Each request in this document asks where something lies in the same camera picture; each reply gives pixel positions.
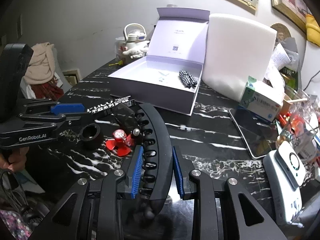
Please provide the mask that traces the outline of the black curved hair comb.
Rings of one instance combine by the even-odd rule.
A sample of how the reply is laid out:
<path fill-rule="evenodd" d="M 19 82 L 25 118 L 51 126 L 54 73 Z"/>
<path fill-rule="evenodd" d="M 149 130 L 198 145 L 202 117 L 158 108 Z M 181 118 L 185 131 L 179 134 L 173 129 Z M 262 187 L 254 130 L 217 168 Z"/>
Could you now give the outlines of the black curved hair comb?
<path fill-rule="evenodd" d="M 146 199 L 144 215 L 152 219 L 161 212 L 170 190 L 172 145 L 165 122 L 153 105 L 140 104 L 136 119 L 142 129 L 144 170 L 139 192 Z"/>

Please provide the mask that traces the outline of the black elastic band roll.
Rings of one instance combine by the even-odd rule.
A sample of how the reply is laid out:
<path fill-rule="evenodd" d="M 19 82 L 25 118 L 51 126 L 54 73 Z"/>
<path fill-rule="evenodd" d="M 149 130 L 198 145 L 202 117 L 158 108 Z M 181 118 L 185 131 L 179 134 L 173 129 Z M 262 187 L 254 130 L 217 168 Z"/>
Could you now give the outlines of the black elastic band roll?
<path fill-rule="evenodd" d="M 80 131 L 80 140 L 83 142 L 100 141 L 103 138 L 101 128 L 97 124 L 89 124 Z"/>

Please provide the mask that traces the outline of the long black text box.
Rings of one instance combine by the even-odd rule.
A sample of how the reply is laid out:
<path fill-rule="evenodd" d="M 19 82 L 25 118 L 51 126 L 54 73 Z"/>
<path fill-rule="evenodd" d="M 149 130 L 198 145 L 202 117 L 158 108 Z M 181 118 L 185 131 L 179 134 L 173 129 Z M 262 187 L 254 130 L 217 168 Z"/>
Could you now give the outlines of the long black text box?
<path fill-rule="evenodd" d="M 101 111 L 106 111 L 109 109 L 112 109 L 113 107 L 116 107 L 116 105 L 123 103 L 125 104 L 127 107 L 131 107 L 135 105 L 135 100 L 133 98 L 131 98 L 131 96 L 125 96 L 123 98 L 116 98 L 116 99 L 112 99 L 110 101 L 107 101 L 105 103 L 100 103 L 96 106 L 90 107 L 87 109 L 88 113 L 91 114 L 95 114 Z"/>

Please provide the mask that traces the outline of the red flower hair clip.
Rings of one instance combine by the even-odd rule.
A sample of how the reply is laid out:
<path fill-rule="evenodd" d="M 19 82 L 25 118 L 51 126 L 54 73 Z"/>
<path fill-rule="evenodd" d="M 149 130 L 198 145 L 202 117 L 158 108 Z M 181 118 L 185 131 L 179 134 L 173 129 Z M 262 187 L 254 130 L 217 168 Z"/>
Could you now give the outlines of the red flower hair clip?
<path fill-rule="evenodd" d="M 106 141 L 106 148 L 110 151 L 115 150 L 119 157 L 127 156 L 134 145 L 135 140 L 131 138 L 131 134 L 127 135 L 122 129 L 115 130 L 113 138 Z"/>

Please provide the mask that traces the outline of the beige cloth bundle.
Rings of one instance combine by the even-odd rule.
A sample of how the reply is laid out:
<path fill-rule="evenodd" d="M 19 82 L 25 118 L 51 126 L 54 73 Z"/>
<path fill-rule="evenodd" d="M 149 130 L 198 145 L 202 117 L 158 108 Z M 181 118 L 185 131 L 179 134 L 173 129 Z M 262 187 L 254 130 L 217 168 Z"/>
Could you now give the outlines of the beige cloth bundle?
<path fill-rule="evenodd" d="M 54 45 L 49 42 L 32 46 L 33 55 L 24 75 L 29 85 L 40 85 L 50 81 L 55 73 Z"/>

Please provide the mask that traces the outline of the black pearl bow clip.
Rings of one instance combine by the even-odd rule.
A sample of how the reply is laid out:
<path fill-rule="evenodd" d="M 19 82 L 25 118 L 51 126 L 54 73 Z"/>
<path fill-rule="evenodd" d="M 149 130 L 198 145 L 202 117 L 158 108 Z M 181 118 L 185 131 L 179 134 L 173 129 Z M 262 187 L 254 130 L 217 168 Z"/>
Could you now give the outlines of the black pearl bow clip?
<path fill-rule="evenodd" d="M 142 135 L 135 112 L 130 107 L 119 103 L 112 108 L 112 114 L 120 126 L 120 129 L 113 133 L 114 139 L 125 140 L 128 135 L 136 139 Z"/>

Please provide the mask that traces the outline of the yellow small stick toy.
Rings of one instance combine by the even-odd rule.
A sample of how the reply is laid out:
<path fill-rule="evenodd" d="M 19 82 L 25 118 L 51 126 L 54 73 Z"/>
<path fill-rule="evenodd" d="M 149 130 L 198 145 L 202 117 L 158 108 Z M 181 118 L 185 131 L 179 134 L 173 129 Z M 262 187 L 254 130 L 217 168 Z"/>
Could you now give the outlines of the yellow small stick toy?
<path fill-rule="evenodd" d="M 123 66 L 123 65 L 124 65 L 124 61 L 122 60 L 109 64 L 109 66 Z"/>

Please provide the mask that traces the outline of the tablet with dark screen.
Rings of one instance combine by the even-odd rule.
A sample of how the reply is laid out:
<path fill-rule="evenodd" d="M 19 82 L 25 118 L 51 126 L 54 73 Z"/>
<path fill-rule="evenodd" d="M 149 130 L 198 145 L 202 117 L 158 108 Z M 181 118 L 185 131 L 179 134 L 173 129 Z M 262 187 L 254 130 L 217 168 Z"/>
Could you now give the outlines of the tablet with dark screen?
<path fill-rule="evenodd" d="M 262 159 L 276 149 L 281 127 L 276 121 L 266 122 L 246 109 L 228 111 L 252 159 Z"/>

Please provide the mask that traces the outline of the white cinnamoroll kettle toy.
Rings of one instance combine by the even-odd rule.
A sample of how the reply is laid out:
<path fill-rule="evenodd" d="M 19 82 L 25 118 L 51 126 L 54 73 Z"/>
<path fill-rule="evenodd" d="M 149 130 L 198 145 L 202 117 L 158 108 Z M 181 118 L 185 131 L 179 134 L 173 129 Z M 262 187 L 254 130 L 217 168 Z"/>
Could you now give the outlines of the white cinnamoroll kettle toy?
<path fill-rule="evenodd" d="M 115 41 L 115 54 L 119 64 L 130 64 L 143 58 L 148 51 L 149 42 L 146 30 L 141 24 L 127 24 L 123 36 Z"/>

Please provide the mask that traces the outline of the lilac open gift box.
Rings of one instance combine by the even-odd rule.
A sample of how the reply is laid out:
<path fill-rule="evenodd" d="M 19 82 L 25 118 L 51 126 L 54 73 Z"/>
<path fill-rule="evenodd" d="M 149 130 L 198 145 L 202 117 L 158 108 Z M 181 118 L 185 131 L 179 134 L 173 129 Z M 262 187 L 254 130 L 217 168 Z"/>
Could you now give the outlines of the lilac open gift box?
<path fill-rule="evenodd" d="M 191 115 L 199 90 L 206 55 L 210 12 L 179 7 L 160 7 L 145 57 L 108 76 L 113 96 L 132 96 L 138 102 Z M 185 88 L 179 71 L 190 72 L 195 88 Z"/>

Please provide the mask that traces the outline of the white round device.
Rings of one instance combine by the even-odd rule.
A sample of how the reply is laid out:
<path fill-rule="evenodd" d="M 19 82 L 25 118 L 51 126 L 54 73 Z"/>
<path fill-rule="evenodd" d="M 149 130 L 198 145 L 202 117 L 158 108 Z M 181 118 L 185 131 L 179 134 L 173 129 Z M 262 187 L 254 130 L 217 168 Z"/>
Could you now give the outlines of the white round device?
<path fill-rule="evenodd" d="M 290 143 L 284 141 L 263 158 L 263 166 L 272 191 L 276 223 L 293 224 L 302 209 L 300 186 L 306 176 L 302 161 Z"/>

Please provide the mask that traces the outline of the green white medicine box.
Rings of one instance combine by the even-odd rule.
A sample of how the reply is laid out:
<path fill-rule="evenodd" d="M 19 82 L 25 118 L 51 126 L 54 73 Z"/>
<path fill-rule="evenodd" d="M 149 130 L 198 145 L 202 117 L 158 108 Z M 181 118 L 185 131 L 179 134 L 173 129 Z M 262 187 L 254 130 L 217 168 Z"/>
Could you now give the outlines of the green white medicine box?
<path fill-rule="evenodd" d="M 283 106 L 284 90 L 273 88 L 263 81 L 248 77 L 239 107 L 272 122 Z"/>

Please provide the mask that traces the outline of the red snack packet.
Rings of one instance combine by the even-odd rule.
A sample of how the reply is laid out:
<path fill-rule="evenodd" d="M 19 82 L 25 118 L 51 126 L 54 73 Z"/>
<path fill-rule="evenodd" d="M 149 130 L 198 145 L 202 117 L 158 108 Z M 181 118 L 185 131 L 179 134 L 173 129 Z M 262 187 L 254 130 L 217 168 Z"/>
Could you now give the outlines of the red snack packet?
<path fill-rule="evenodd" d="M 298 112 L 280 114 L 278 120 L 282 127 L 281 134 L 289 133 L 299 136 L 304 132 L 305 122 Z"/>

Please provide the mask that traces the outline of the white foam block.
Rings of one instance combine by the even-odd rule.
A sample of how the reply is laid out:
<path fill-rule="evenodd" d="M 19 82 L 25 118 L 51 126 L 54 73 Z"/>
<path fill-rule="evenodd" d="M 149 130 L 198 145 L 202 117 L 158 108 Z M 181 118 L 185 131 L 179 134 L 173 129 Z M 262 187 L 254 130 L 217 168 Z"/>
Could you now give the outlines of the white foam block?
<path fill-rule="evenodd" d="M 239 102 L 248 77 L 263 80 L 276 35 L 274 29 L 254 20 L 211 14 L 202 81 Z"/>

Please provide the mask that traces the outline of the round woven straw mat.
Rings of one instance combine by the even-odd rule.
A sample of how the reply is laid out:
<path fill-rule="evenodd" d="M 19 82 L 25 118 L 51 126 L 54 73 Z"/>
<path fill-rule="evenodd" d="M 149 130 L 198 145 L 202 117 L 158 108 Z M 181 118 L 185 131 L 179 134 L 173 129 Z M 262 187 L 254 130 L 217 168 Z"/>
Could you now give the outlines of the round woven straw mat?
<path fill-rule="evenodd" d="M 274 23 L 270 27 L 277 31 L 276 40 L 278 42 L 284 41 L 287 38 L 292 37 L 289 29 L 281 23 Z"/>

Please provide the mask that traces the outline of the yellow pot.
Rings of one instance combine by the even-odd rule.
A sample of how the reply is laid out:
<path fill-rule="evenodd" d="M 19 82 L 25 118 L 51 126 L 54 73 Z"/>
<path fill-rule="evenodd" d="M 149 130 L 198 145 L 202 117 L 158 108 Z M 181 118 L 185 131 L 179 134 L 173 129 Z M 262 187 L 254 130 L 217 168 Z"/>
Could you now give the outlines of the yellow pot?
<path fill-rule="evenodd" d="M 309 42 L 320 47 L 320 28 L 311 14 L 306 14 L 306 37 Z"/>

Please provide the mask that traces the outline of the gold framed picture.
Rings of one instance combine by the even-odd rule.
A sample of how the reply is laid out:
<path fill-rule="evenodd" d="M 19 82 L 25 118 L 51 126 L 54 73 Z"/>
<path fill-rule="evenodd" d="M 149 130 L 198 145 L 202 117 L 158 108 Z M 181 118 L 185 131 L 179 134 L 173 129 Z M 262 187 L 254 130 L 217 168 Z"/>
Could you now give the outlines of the gold framed picture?
<path fill-rule="evenodd" d="M 291 20 L 306 34 L 306 15 L 310 10 L 303 0 L 272 0 L 272 8 Z"/>

